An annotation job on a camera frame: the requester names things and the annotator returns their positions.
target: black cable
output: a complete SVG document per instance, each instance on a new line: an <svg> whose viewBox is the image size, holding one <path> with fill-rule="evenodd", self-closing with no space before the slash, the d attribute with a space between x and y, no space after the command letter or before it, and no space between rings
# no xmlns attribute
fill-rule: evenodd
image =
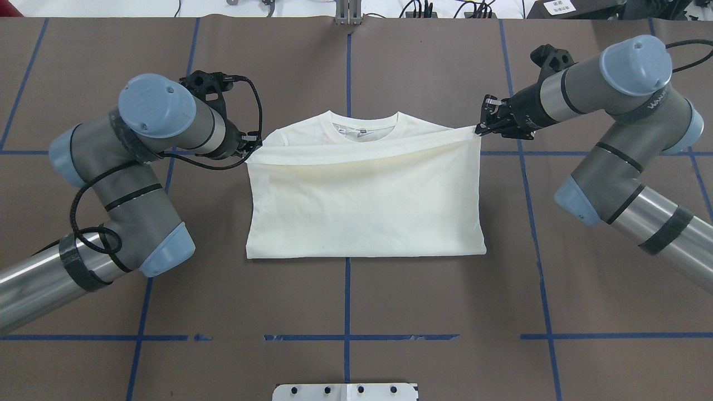
<svg viewBox="0 0 713 401"><path fill-rule="evenodd" d="M399 18L404 16L406 13L406 9L411 5L411 3L414 4L414 16L416 16L416 4L418 3L419 6L421 5L421 0L410 0L406 5L404 6L404 9L401 10L401 14L399 14Z"/></svg>
<svg viewBox="0 0 713 401"><path fill-rule="evenodd" d="M271 17L275 13L275 0L270 2L270 10L267 12L267 18Z"/></svg>
<svg viewBox="0 0 713 401"><path fill-rule="evenodd" d="M117 171L124 170L129 167L133 166L139 166L139 162L132 160L128 161L124 164L120 164L119 166L112 167L108 169L107 171L104 171L102 174L99 174L98 176L92 178L88 183L86 183L80 190L77 192L77 194L74 196L74 200L72 201L72 206L69 208L69 225L72 227L72 234L74 234L74 238L79 239L84 245L87 246L87 248L99 252L99 253L104 253L104 254L116 254L119 250L121 250L121 237L119 237L119 234L117 234L114 230L111 230L106 227L90 227L90 228L84 228L82 230L79 229L77 226L77 207L79 206L79 201L82 199L82 196L86 191L89 190L94 184L98 183L99 181L103 180L106 177L109 177L110 175L116 173ZM86 239L84 234L86 233L104 233L105 235L109 235L113 237L117 245L114 248L102 248L100 246L94 245L90 240Z"/></svg>
<svg viewBox="0 0 713 401"><path fill-rule="evenodd" d="M688 44L706 44L706 45L708 45L708 46L713 47L713 41L709 41L709 40L707 40L707 39L689 39L689 40L687 40L687 41L678 41L678 42L670 43L670 44L666 45L666 49L670 49L670 48L672 48L672 47L684 46L684 45L688 45ZM673 69L673 72L678 72L678 71L687 70L687 69L689 69L689 68L691 68L691 67L695 67L695 66L697 66L697 65L699 65L699 64L703 64L704 62L708 61L708 59L710 59L711 57L713 57L713 49L710 51L710 53L708 53L708 54L707 54L705 57L703 57L702 59L700 59L700 60L698 60L698 61L694 61L694 62L691 63L691 64L686 64L686 65L683 66L683 67L674 68L674 69Z"/></svg>
<svg viewBox="0 0 713 401"><path fill-rule="evenodd" d="M463 7L466 6L466 4L473 4L473 15L470 16L469 18L472 19L478 19L478 18L489 18L488 15L490 14L491 16L493 15L493 9L491 8L491 4L495 3L495 0L492 0L490 3L486 3L485 1L463 1L460 7L458 7L458 10L456 10L456 13L453 15L453 18L458 17L458 13L461 12Z"/></svg>
<svg viewBox="0 0 713 401"><path fill-rule="evenodd" d="M463 7L466 6L466 4L473 4L473 14L476 13L476 7L478 6L478 4L474 1L464 1L461 6L458 7L458 9L456 10L456 13L453 15L453 18L456 18L458 16L458 13L461 12L461 10L463 9Z"/></svg>

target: white t-shirt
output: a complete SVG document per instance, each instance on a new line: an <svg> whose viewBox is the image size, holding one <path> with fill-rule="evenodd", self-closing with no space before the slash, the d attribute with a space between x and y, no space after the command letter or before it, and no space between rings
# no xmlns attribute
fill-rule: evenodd
<svg viewBox="0 0 713 401"><path fill-rule="evenodd" d="M327 111L248 159L248 258L479 255L480 137L403 113Z"/></svg>

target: black tape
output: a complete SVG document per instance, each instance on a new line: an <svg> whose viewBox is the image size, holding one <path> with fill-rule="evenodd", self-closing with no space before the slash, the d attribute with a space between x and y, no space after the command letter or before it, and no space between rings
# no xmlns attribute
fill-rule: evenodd
<svg viewBox="0 0 713 401"><path fill-rule="evenodd" d="M139 163L149 164L161 159L159 155L147 148L136 136L136 133L126 125L126 122L124 122L119 114L119 108L114 108L112 111L109 111L109 122L121 145L123 145L124 149Z"/></svg>
<svg viewBox="0 0 713 401"><path fill-rule="evenodd" d="M106 234L103 231L99 232L99 240L101 241L101 245L104 246L104 249L111 249L111 244L109 243L109 240L106 239ZM130 268L127 268L126 265L119 260L119 258L116 257L115 253L109 253L109 258L111 258L111 261L114 262L117 268L121 269L122 271L125 271L127 273L131 273L132 270Z"/></svg>
<svg viewBox="0 0 713 401"><path fill-rule="evenodd" d="M159 183L156 183L156 184L153 184L153 185L149 185L149 186L145 186L145 187L143 187L143 188L141 188L141 189L139 189L139 190L136 190L136 191L133 191L132 193L129 193L128 195L124 195L124 196L122 196L121 198L119 198L119 199L117 199L117 200L112 200L111 202L107 203L107 204L104 206L104 210L110 211L111 209L114 209L115 207L120 206L120 205L122 205L123 203L126 203L126 202L128 202L128 201L131 201L132 199L136 199L136 198L138 198L139 196L145 195L145 194L147 194L147 193L149 193L149 192L153 192L153 191L159 190L159 189L161 189L161 188L163 188L163 187L162 187L161 184L159 184Z"/></svg>
<svg viewBox="0 0 713 401"><path fill-rule="evenodd" d="M552 119L540 100L542 84L528 86L513 96L508 104L513 111L513 117L518 126L525 130L537 130L555 125L558 121Z"/></svg>
<svg viewBox="0 0 713 401"><path fill-rule="evenodd" d="M619 123L634 123L635 121L638 121L642 118L646 118L655 113L656 110L658 110L658 108L664 103L664 101L668 97L669 92L670 88L668 85L666 85L658 91L655 91L649 97L649 99L644 102L644 104L635 108L634 110L628 113L619 114L617 116L610 114L610 116L612 116L612 118Z"/></svg>
<svg viewBox="0 0 713 401"><path fill-rule="evenodd" d="M571 111L574 111L577 114L586 114L584 111L580 111L580 109L576 108L575 105L572 104L570 101L570 97L567 96L567 89L565 88L565 77L567 76L567 71L570 69L567 68L565 72L562 73L562 80L560 81L560 89L562 90L562 98L565 99L565 103L567 103L567 107L570 108Z"/></svg>
<svg viewBox="0 0 713 401"><path fill-rule="evenodd" d="M624 213L624 210L626 210L626 208L631 205L631 202L633 202L634 199L639 196L639 194L641 193L641 191L644 190L644 188L646 188L644 184L641 184L639 188L636 188L636 191L632 192L631 195L629 195L629 198L627 198L627 200L625 200L624 203L619 206L617 211L615 211L614 214L612 214L612 216L607 219L607 224L611 225L612 223L614 223L614 220L618 219L619 216Z"/></svg>
<svg viewBox="0 0 713 401"><path fill-rule="evenodd" d="M693 213L681 206L677 207L666 223L654 235L651 235L651 238L639 245L639 248L649 255L656 255L678 238L691 220L693 220Z"/></svg>
<svg viewBox="0 0 713 401"><path fill-rule="evenodd" d="M595 144L595 146L597 146L598 148L602 148L605 151L607 151L607 152L617 156L618 158L622 159L623 161L629 163L633 168L636 168L639 171L639 173L644 171L644 166L642 166L639 162L637 162L636 160L629 157L629 155L627 155L626 153L620 151L619 149L616 149L614 146L608 145L604 142L597 142Z"/></svg>
<svg viewBox="0 0 713 401"><path fill-rule="evenodd" d="M94 293L110 285L112 282L101 280L93 271L87 269L75 242L73 235L67 235L59 241L59 258L69 277L88 293Z"/></svg>

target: robotic arm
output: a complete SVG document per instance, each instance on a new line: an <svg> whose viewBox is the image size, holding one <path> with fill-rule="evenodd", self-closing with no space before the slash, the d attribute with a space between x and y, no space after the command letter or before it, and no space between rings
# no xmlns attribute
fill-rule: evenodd
<svg viewBox="0 0 713 401"><path fill-rule="evenodd" d="M260 129L247 134L227 119L222 95L241 81L260 110ZM234 167L262 145L261 130L260 100L243 76L196 71L180 84L156 74L131 79L117 107L65 132L49 150L53 167L82 188L72 211L92 187L110 220L79 230L71 216L72 234L0 274L0 335L133 270L153 277L188 259L193 240L148 164L180 158L163 153L175 146L215 160L241 157L214 169Z"/></svg>
<svg viewBox="0 0 713 401"><path fill-rule="evenodd" d="M713 227L637 179L654 157L683 151L703 132L701 116L669 84L665 45L642 35L578 64L550 45L530 57L542 68L538 82L502 101L487 95L476 133L531 140L534 130L604 109L614 125L555 201L588 225L605 221L713 293Z"/></svg>

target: blue grid line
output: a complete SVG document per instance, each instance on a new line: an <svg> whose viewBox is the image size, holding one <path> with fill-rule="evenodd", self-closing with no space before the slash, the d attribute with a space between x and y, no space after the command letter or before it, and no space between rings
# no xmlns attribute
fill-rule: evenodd
<svg viewBox="0 0 713 401"><path fill-rule="evenodd" d="M35 58L40 49L40 44L42 43L42 38L44 38L45 31L47 30L47 24L49 24L49 18L45 18L44 23L42 23L42 29L40 29L40 34L37 37L37 42L35 43L35 49L32 51L32 56L30 57L30 62L27 63L27 68L25 69L25 76L22 77L22 82L20 83L20 89L17 91L17 96L15 97L15 103L12 105L10 110L10 116L7 118L7 124L5 125L5 131L2 133L2 138L0 138L0 151L5 146L5 141L10 133L10 127L12 126L12 121L15 118L15 112L17 111L17 106L20 105L20 99L22 98L22 93L25 91L25 85L27 84L27 78L30 76L30 71L32 66L35 64Z"/></svg>
<svg viewBox="0 0 713 401"><path fill-rule="evenodd" d="M510 71L510 61L508 59L508 45L505 35L505 26L503 20L498 20L500 24L500 38L503 44L503 60L505 62L505 72L508 78L508 90L510 91L510 96L515 94L513 90L513 79ZM542 259L540 257L540 243L537 237L537 228L535 226L535 214L533 212L532 197L530 196L530 183L528 181L527 165L525 164L525 152L523 150L523 142L518 139L518 153L520 156L520 171L523 176L523 185L525 186L525 201L528 206L528 215L530 218L530 233L533 237L533 242L535 243L535 255L537 258L537 269L540 275L540 299L542 300L542 309L545 317L545 329L548 335L552 335L552 323L550 321L550 308L547 301L547 290L545 288L545 274L542 270ZM550 364L552 367L552 377L555 386L555 396L557 401L562 401L562 389L560 387L560 374L557 367L557 355L555 353L555 341L552 338L548 338L548 347L550 351Z"/></svg>
<svg viewBox="0 0 713 401"><path fill-rule="evenodd" d="M703 177L701 176L701 171L698 168L698 162L693 154L693 148L688 147L688 156L691 158L691 164L693 164L693 171L696 173L696 179L698 180L698 186L701 188L701 194L703 195L703 201L706 203L706 208L708 209L708 218L713 221L713 208L711 207L711 199L708 196L708 191L706 191L706 185L703 183Z"/></svg>
<svg viewBox="0 0 713 401"><path fill-rule="evenodd" d="M47 156L49 151L0 151L0 155Z"/></svg>
<svg viewBox="0 0 713 401"><path fill-rule="evenodd" d="M265 341L450 341L459 334L286 334L266 335Z"/></svg>
<svg viewBox="0 0 713 401"><path fill-rule="evenodd" d="M141 345L143 343L143 331L146 326L146 315L148 314L148 302L151 299L151 287L153 286L153 278L148 278L146 281L146 291L143 295L143 306L141 308L141 320L138 325L138 334L136 335L136 347L134 348L134 358L131 363L131 375L129 376L129 384L126 389L126 401L131 401L133 397L133 388L136 383L136 374L138 373L138 361L141 356Z"/></svg>
<svg viewBox="0 0 713 401"><path fill-rule="evenodd" d="M649 17L649 30L653 36L656 36L656 29L654 29L654 19Z"/></svg>
<svg viewBox="0 0 713 401"><path fill-rule="evenodd" d="M713 333L557 333L557 334L521 334L521 340L619 340L646 338L713 338Z"/></svg>
<svg viewBox="0 0 713 401"><path fill-rule="evenodd" d="M10 334L0 341L136 341L137 335L114 334ZM187 335L145 335L142 341L188 341Z"/></svg>
<svg viewBox="0 0 713 401"><path fill-rule="evenodd" d="M186 76L190 75L190 70L193 67L193 55L195 54L195 44L198 42L198 27L200 26L200 17L195 19L195 27L193 28L193 39L190 45L190 53L188 54L188 67L186 68ZM168 164L168 173L166 174L166 185L164 186L164 191L168 193L171 185L171 178L173 177L173 166L175 164L175 159L171 158ZM134 349L134 358L131 364L131 375L129 377L129 384L126 390L126 401L131 401L133 398L133 388L136 383L136 375L138 373L138 362L141 356L141 344L143 342L143 333L146 326L146 317L148 315L148 306L151 299L151 288L153 287L153 278L148 278L146 281L146 292L144 293L143 306L141 308L141 320L138 326L138 335L136 338L136 347Z"/></svg>
<svg viewBox="0 0 713 401"><path fill-rule="evenodd" d="M188 54L188 67L185 69L185 75L190 75L190 70L193 68L193 55L195 54L195 45L198 42L198 27L200 26L200 17L195 19L193 27L193 41L190 44L190 53Z"/></svg>
<svg viewBox="0 0 713 401"><path fill-rule="evenodd" d="M344 382L352 380L349 366L352 334L352 259L347 258L344 266Z"/></svg>

